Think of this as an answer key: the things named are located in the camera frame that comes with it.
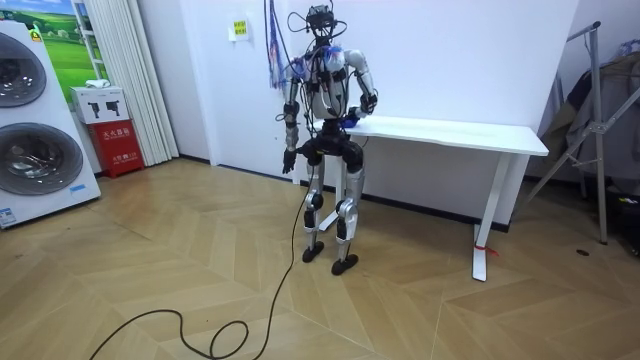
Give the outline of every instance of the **black robot foot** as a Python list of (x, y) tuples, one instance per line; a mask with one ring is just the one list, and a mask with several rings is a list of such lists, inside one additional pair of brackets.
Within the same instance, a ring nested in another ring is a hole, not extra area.
[(312, 262), (313, 259), (315, 259), (316, 256), (322, 252), (322, 249), (324, 249), (324, 243), (322, 241), (316, 241), (316, 246), (313, 247), (313, 250), (307, 248), (304, 251), (304, 254), (302, 254), (302, 262)]
[(335, 276), (342, 275), (358, 263), (358, 255), (350, 254), (344, 261), (336, 260), (331, 267), (331, 273)]

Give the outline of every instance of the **fire extinguisher cabinet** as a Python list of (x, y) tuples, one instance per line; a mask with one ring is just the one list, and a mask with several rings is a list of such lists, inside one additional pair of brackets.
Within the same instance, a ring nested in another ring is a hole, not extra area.
[(140, 146), (131, 120), (87, 125), (93, 146), (105, 175), (118, 175), (144, 169)]

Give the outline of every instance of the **washing machine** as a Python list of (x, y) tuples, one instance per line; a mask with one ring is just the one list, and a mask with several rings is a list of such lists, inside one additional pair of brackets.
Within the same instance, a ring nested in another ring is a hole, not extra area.
[(42, 38), (0, 21), (0, 227), (99, 196)]

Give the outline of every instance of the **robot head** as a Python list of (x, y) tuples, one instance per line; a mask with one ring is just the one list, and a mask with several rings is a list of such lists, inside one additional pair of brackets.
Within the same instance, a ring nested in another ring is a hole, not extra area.
[(331, 9), (327, 5), (312, 6), (305, 20), (307, 31), (311, 30), (316, 38), (316, 47), (329, 46), (333, 38), (342, 34), (342, 32), (333, 34), (336, 25), (340, 23), (333, 17), (333, 6)]

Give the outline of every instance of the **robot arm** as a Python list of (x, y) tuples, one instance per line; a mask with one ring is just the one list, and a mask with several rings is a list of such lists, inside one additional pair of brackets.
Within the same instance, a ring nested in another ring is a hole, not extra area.
[(284, 152), (284, 166), (282, 173), (287, 174), (293, 170), (296, 162), (296, 148), (298, 144), (298, 123), (296, 117), (300, 111), (300, 104), (296, 101), (298, 96), (298, 88), (300, 87), (300, 78), (294, 74), (291, 66), (287, 69), (287, 83), (285, 86), (285, 94), (287, 99), (284, 103), (284, 123), (287, 126), (286, 144), (287, 149)]
[(364, 118), (373, 114), (373, 110), (378, 104), (378, 95), (373, 87), (373, 77), (367, 65), (367, 59), (359, 50), (346, 50), (344, 52), (347, 64), (356, 69), (356, 78), (358, 85), (362, 90), (360, 97), (360, 107), (349, 109), (349, 115), (355, 115), (357, 118)]

